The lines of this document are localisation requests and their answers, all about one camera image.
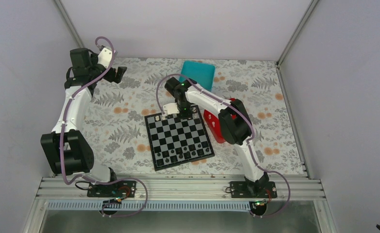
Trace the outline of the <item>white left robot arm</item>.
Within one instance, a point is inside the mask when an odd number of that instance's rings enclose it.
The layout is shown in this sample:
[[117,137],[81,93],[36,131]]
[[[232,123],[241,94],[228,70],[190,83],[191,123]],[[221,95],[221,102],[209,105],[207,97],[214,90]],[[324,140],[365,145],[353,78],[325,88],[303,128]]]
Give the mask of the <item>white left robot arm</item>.
[[66,73],[66,99],[59,120],[52,131],[40,139],[53,174],[61,174],[61,167],[64,167],[66,175],[76,174],[89,181],[101,182],[99,189],[108,197],[118,192],[119,183],[109,167],[95,164],[93,150],[81,130],[97,82],[104,79],[120,83],[127,70],[126,67],[110,67],[114,55],[114,50],[104,46],[99,53],[87,48],[70,51],[72,66]]

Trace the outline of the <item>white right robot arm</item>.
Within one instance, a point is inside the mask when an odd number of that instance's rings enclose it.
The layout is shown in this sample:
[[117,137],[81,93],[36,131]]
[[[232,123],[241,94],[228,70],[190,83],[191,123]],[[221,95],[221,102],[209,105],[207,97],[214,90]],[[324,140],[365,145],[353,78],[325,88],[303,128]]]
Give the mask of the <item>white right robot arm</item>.
[[165,89],[174,97],[175,102],[161,107],[163,115],[176,114],[188,118],[190,106],[195,104],[215,116],[222,137],[234,146],[241,159],[248,194],[254,198],[261,196],[265,192],[269,176],[255,159],[255,132],[242,101],[220,98],[189,78],[180,82],[174,75],[168,75],[164,81]]

